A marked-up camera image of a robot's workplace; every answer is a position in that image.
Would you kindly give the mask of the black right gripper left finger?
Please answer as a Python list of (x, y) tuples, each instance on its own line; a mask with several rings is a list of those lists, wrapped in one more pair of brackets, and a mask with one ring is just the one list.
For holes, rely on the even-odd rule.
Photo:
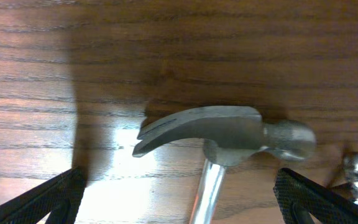
[(69, 169), (0, 205), (0, 223), (73, 224), (85, 191), (85, 178), (80, 168)]

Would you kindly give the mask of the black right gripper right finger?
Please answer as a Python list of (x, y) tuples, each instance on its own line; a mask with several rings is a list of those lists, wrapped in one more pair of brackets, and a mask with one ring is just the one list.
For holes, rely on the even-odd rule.
[(286, 224), (358, 224), (358, 205), (299, 173), (282, 168), (273, 188)]

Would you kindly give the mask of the claw hammer black handle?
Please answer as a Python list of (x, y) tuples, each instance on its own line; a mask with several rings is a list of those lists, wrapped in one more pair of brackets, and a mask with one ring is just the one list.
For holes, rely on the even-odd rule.
[(303, 161), (316, 149), (316, 136), (304, 123), (284, 119), (265, 123), (249, 106), (204, 106), (177, 112), (140, 129), (133, 157), (164, 144), (202, 139), (205, 163), (190, 223), (210, 223), (228, 167), (266, 152), (284, 161)]

